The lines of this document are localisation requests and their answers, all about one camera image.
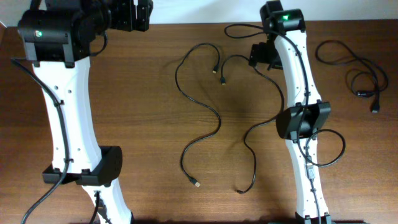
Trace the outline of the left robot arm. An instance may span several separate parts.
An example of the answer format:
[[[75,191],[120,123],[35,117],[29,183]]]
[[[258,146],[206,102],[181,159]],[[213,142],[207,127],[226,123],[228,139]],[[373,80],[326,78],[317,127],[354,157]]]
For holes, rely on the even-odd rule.
[[[44,93],[53,139],[52,163],[43,171],[52,189],[76,183],[95,210],[91,221],[132,223],[119,175],[123,154],[119,146],[96,140],[88,90],[90,44],[108,29],[126,32],[149,28],[152,0],[53,1],[45,9],[33,0],[18,23],[28,75]]]

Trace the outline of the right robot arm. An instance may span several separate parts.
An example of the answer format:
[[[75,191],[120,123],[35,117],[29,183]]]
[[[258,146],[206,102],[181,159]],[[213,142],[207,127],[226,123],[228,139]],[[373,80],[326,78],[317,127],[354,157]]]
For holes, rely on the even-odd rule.
[[[266,42],[254,44],[249,64],[265,63],[284,73],[287,107],[276,118],[280,138],[292,160],[297,189],[297,223],[331,223],[323,198],[317,161],[317,137],[331,107],[313,81],[307,55],[307,34],[301,10],[285,10],[280,1],[268,1],[260,9]]]

